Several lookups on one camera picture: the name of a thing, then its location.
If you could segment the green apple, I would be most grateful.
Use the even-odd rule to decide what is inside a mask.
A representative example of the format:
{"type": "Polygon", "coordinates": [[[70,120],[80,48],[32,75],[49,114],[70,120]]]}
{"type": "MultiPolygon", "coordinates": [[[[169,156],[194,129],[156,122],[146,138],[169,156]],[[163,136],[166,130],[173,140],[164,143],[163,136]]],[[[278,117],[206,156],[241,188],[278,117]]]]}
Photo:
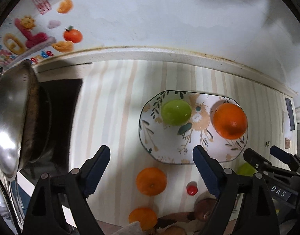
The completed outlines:
{"type": "Polygon", "coordinates": [[[256,169],[254,169],[250,164],[247,162],[240,165],[237,169],[237,174],[241,176],[252,177],[256,173],[256,169]]]}
{"type": "Polygon", "coordinates": [[[191,115],[192,109],[184,100],[170,100],[161,108],[162,120],[171,126],[185,125],[191,115]]]}

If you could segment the dark red apple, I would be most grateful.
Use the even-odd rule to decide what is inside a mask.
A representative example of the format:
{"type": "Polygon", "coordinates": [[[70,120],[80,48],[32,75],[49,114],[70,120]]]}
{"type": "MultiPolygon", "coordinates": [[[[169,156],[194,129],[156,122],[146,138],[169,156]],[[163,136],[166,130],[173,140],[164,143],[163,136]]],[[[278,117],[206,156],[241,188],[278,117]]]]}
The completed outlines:
{"type": "Polygon", "coordinates": [[[199,201],[194,207],[194,216],[197,220],[201,222],[206,222],[214,208],[216,203],[215,199],[206,198],[199,201]]]}

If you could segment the large orange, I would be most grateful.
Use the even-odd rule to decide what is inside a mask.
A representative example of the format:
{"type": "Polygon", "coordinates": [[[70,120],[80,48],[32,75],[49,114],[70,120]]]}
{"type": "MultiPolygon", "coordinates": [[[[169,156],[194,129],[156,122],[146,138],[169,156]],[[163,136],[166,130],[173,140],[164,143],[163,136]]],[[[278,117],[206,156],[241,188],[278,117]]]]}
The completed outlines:
{"type": "Polygon", "coordinates": [[[240,138],[248,128],[246,114],[233,103],[219,105],[213,114],[212,123],[216,132],[229,140],[240,138]]]}

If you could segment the cherry tomato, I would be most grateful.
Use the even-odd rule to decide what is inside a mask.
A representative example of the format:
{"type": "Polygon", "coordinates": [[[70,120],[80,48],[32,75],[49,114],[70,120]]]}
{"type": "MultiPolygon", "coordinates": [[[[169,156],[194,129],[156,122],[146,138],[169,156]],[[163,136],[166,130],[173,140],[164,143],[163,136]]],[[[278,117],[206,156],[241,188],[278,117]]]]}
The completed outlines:
{"type": "Polygon", "coordinates": [[[189,196],[194,196],[197,194],[198,188],[197,188],[197,186],[190,184],[186,187],[186,192],[189,196]]]}

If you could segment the tangerine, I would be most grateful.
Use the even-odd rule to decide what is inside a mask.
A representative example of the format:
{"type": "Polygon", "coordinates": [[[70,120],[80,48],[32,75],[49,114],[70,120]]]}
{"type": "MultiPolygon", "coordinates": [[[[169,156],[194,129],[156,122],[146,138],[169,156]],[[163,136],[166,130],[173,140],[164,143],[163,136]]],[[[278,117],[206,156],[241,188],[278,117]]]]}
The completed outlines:
{"type": "Polygon", "coordinates": [[[157,196],[166,189],[167,177],[159,168],[145,168],[137,175],[136,186],[143,195],[157,196]]]}
{"type": "Polygon", "coordinates": [[[128,221],[129,223],[139,222],[141,229],[146,231],[156,226],[158,218],[152,209],[140,207],[129,214],[128,221]]]}

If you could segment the small brown card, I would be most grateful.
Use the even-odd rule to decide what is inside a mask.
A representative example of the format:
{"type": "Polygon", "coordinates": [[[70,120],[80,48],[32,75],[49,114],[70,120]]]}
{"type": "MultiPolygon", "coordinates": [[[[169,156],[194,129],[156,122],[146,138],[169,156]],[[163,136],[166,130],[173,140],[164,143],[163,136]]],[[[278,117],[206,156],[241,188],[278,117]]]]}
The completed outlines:
{"type": "Polygon", "coordinates": [[[291,141],[286,138],[286,141],[285,141],[285,149],[289,149],[291,147],[291,141]]]}

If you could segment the white paper sheet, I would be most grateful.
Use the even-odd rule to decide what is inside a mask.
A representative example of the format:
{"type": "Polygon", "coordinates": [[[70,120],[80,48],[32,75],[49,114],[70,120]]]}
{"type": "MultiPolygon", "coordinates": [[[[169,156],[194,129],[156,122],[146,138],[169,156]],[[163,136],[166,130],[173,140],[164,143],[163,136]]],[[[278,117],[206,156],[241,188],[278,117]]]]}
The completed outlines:
{"type": "Polygon", "coordinates": [[[284,137],[291,140],[292,132],[291,132],[291,125],[290,125],[290,118],[287,112],[283,113],[282,130],[283,130],[284,137]]]}

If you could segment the blue smartphone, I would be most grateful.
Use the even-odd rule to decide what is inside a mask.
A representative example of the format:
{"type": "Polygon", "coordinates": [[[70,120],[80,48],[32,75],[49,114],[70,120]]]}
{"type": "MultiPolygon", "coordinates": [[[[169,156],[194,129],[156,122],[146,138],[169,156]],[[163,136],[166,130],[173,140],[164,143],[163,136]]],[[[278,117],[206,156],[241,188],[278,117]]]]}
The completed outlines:
{"type": "Polygon", "coordinates": [[[287,115],[289,117],[290,129],[291,131],[293,131],[295,130],[295,119],[293,114],[292,102],[289,98],[285,98],[285,100],[286,100],[287,115]]]}

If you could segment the striped cat table mat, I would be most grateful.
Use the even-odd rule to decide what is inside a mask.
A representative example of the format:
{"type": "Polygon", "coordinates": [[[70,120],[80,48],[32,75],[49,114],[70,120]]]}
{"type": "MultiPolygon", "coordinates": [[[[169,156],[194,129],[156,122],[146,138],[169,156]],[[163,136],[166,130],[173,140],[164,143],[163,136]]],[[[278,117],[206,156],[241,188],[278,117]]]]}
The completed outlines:
{"type": "Polygon", "coordinates": [[[285,95],[261,84],[203,67],[157,61],[101,61],[76,66],[83,74],[70,143],[70,168],[82,166],[101,145],[111,159],[88,205],[99,221],[124,226],[138,207],[150,207],[158,216],[189,212],[206,195],[194,165],[165,165],[142,147],[138,121],[147,101],[164,90],[189,90],[230,97],[248,117],[247,147],[269,158],[269,147],[285,147],[282,119],[285,95]],[[166,189],[157,196],[141,194],[137,175],[156,167],[167,177],[166,189]],[[197,186],[189,196],[186,187],[197,186]]]}

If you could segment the oval floral ceramic plate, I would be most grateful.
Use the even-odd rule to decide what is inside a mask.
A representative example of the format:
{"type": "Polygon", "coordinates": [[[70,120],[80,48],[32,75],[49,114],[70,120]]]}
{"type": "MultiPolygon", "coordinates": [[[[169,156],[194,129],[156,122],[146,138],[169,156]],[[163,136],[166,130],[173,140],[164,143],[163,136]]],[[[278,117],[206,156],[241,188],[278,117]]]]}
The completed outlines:
{"type": "Polygon", "coordinates": [[[223,103],[238,103],[229,97],[199,92],[165,90],[151,98],[139,117],[139,139],[144,149],[165,164],[192,164],[192,151],[201,145],[211,158],[224,163],[236,159],[246,146],[248,133],[225,139],[215,130],[212,118],[223,103]],[[163,105],[172,100],[188,103],[192,109],[188,122],[181,126],[166,124],[161,115],[163,105]]]}

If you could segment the black induction cooktop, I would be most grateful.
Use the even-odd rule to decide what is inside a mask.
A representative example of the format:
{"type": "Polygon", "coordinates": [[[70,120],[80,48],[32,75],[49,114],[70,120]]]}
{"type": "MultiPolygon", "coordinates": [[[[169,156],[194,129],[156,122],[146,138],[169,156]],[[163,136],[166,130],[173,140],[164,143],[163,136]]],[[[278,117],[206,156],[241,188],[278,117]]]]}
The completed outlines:
{"type": "Polygon", "coordinates": [[[44,172],[51,176],[68,172],[71,128],[82,84],[82,79],[40,83],[37,140],[22,174],[37,180],[44,172]]]}

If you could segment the steel wok with lid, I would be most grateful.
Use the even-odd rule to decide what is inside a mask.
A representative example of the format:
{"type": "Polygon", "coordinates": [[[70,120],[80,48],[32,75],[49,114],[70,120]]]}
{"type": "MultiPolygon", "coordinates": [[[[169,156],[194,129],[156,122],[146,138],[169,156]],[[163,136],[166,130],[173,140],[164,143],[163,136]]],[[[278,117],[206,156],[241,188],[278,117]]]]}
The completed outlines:
{"type": "Polygon", "coordinates": [[[39,115],[39,82],[29,60],[0,76],[0,169],[13,180],[28,163],[39,115]]]}

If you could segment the colourful wall sticker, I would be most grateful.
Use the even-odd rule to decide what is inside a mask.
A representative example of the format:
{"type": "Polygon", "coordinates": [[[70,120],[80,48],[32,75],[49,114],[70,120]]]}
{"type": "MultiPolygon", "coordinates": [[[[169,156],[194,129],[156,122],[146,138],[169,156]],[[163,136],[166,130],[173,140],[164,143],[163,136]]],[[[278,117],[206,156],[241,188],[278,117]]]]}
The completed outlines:
{"type": "Polygon", "coordinates": [[[12,12],[0,28],[0,68],[11,68],[23,60],[33,66],[75,51],[84,39],[74,24],[64,23],[71,15],[72,0],[22,0],[18,12],[12,12]]]}

